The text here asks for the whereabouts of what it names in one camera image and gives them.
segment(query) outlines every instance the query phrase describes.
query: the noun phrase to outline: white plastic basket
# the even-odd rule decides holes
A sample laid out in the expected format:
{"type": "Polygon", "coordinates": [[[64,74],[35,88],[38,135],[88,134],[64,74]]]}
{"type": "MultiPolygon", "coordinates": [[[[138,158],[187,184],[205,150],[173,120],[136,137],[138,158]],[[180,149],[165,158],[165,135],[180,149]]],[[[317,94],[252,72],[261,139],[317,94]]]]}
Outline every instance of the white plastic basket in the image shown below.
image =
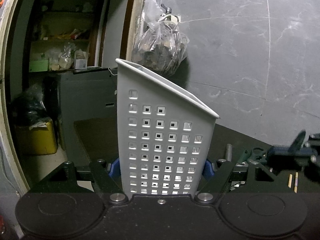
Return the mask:
{"type": "Polygon", "coordinates": [[[123,191],[194,196],[219,116],[141,65],[118,63],[118,144],[123,191]]]}

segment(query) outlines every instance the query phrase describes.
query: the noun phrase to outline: plastic bag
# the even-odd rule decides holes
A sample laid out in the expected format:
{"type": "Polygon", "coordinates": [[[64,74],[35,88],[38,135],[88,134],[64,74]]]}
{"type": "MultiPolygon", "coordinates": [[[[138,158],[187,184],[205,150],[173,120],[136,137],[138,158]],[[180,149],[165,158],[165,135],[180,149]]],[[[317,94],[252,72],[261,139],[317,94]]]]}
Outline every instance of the plastic bag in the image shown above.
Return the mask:
{"type": "Polygon", "coordinates": [[[32,126],[48,119],[43,103],[43,90],[34,84],[22,92],[11,103],[13,122],[19,126],[32,126]]]}
{"type": "Polygon", "coordinates": [[[179,31],[177,24],[166,20],[171,15],[160,17],[161,12],[156,0],[146,0],[149,29],[134,45],[132,61],[160,75],[171,76],[186,57],[189,39],[179,31]]]}
{"type": "Polygon", "coordinates": [[[49,60],[49,70],[56,71],[60,69],[60,66],[59,66],[60,53],[61,51],[58,48],[51,48],[45,52],[45,55],[49,60]]]}
{"type": "Polygon", "coordinates": [[[75,48],[74,43],[68,43],[64,46],[64,51],[59,58],[60,69],[65,70],[71,68],[75,56],[75,48]]]}

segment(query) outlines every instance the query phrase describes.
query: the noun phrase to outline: small box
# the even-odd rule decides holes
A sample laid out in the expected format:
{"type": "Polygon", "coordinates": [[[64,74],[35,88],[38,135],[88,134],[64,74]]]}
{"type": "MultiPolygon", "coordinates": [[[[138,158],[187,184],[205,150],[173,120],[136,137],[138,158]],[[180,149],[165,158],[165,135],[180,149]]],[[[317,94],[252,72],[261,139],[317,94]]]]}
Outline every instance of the small box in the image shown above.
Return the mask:
{"type": "Polygon", "coordinates": [[[75,69],[86,69],[88,64],[87,59],[75,59],[75,69]]]}
{"type": "Polygon", "coordinates": [[[48,60],[34,60],[29,62],[29,72],[48,71],[48,60]]]}

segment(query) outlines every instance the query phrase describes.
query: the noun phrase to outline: green box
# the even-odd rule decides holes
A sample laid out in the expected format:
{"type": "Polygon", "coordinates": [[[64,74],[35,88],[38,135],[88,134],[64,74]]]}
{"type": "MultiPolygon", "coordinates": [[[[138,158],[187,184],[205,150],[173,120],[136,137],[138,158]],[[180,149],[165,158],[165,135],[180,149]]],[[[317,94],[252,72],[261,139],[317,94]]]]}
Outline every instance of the green box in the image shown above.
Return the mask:
{"type": "Polygon", "coordinates": [[[48,71],[48,60],[35,60],[29,62],[29,72],[48,71]]]}

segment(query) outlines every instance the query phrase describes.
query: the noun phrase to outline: concrete wall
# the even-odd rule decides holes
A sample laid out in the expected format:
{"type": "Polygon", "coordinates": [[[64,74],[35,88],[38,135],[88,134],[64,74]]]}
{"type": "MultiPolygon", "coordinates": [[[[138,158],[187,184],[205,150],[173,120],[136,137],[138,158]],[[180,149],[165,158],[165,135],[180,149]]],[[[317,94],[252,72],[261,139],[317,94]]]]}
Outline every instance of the concrete wall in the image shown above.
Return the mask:
{"type": "Polygon", "coordinates": [[[159,1],[190,39],[172,80],[218,124],[270,144],[320,132],[320,0],[159,1]]]}

